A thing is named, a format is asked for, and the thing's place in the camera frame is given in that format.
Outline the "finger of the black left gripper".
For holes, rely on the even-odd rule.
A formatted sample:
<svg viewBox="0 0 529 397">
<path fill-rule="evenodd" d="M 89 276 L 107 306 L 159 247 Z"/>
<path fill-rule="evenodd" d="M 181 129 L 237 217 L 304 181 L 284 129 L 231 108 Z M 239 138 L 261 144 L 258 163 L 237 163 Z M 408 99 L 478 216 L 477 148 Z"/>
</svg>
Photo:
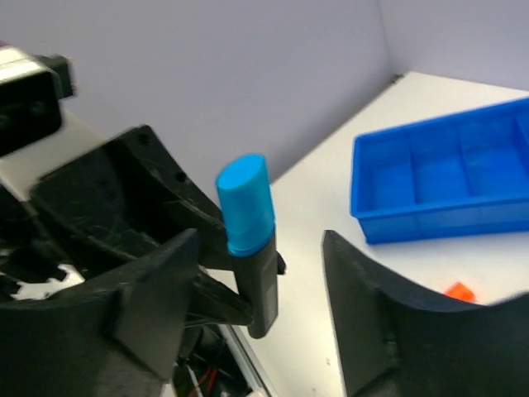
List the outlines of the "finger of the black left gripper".
<svg viewBox="0 0 529 397">
<path fill-rule="evenodd" d="M 226 262 L 219 208 L 146 125 L 51 171 L 30 197 L 76 265 L 120 265 L 189 228 L 198 230 L 201 264 Z"/>
<path fill-rule="evenodd" d="M 186 328 L 209 324 L 248 326 L 252 323 L 251 305 L 200 269 L 193 280 L 184 326 Z"/>
</svg>

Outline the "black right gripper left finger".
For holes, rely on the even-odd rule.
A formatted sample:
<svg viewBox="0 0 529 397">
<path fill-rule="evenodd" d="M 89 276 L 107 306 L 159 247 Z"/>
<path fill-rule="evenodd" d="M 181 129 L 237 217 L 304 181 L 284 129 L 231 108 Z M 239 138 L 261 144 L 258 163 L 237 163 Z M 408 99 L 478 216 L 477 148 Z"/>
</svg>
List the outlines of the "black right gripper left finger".
<svg viewBox="0 0 529 397">
<path fill-rule="evenodd" d="M 49 299 L 2 304 L 2 395 L 160 395 L 179 352 L 198 245 L 188 229 Z"/>
</svg>

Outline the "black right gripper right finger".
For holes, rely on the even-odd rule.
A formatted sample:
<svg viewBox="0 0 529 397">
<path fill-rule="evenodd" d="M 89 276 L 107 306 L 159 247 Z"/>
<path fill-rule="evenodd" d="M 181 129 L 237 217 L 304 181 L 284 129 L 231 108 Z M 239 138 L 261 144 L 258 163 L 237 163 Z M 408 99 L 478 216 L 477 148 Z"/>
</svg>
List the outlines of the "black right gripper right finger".
<svg viewBox="0 0 529 397">
<path fill-rule="evenodd" d="M 347 395 L 527 395 L 526 294 L 493 305 L 453 299 L 333 230 L 322 254 Z"/>
</svg>

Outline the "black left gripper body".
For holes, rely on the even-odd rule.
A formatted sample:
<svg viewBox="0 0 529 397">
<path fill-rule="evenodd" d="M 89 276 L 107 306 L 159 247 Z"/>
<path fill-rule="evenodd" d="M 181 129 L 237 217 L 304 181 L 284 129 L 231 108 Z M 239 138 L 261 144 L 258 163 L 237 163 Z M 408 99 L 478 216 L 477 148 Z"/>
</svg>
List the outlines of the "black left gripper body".
<svg viewBox="0 0 529 397">
<path fill-rule="evenodd" d="M 111 278 L 89 254 L 102 248 L 81 227 L 113 220 L 112 206 L 98 194 L 65 201 L 60 212 L 38 214 L 1 188 L 1 300 L 86 302 L 128 295 L 128 285 Z"/>
</svg>

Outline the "orange capped black highlighter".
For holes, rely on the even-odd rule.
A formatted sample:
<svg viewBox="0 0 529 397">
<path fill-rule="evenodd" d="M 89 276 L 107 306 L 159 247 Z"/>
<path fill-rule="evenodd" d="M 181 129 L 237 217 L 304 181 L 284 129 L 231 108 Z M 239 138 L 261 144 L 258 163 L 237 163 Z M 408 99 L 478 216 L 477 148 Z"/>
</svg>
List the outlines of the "orange capped black highlighter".
<svg viewBox="0 0 529 397">
<path fill-rule="evenodd" d="M 455 282 L 451 287 L 449 287 L 445 292 L 445 296 L 448 296 L 452 299 L 457 299 L 459 301 L 476 304 L 477 299 L 475 293 L 461 282 Z"/>
</svg>

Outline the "blue highlighter cap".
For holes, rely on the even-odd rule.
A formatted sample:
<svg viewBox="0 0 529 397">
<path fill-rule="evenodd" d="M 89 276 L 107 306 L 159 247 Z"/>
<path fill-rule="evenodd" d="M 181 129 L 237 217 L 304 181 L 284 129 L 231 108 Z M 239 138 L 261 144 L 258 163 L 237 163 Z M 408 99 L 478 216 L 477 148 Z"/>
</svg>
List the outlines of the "blue highlighter cap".
<svg viewBox="0 0 529 397">
<path fill-rule="evenodd" d="M 228 251 L 248 257 L 262 250 L 275 229 L 267 162 L 261 154 L 243 155 L 228 165 L 216 179 Z"/>
</svg>

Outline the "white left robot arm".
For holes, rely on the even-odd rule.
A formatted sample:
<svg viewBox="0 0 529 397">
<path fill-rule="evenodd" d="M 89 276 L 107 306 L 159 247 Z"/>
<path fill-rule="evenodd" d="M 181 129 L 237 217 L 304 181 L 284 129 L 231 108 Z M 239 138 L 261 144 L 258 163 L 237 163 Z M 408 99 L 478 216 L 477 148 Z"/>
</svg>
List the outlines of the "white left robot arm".
<svg viewBox="0 0 529 397">
<path fill-rule="evenodd" d="M 150 127 L 107 139 L 67 114 L 58 132 L 1 159 L 1 183 L 31 205 L 86 278 L 197 229 L 200 268 L 186 324 L 253 322 L 249 300 L 209 275 L 231 268 L 219 209 Z"/>
</svg>

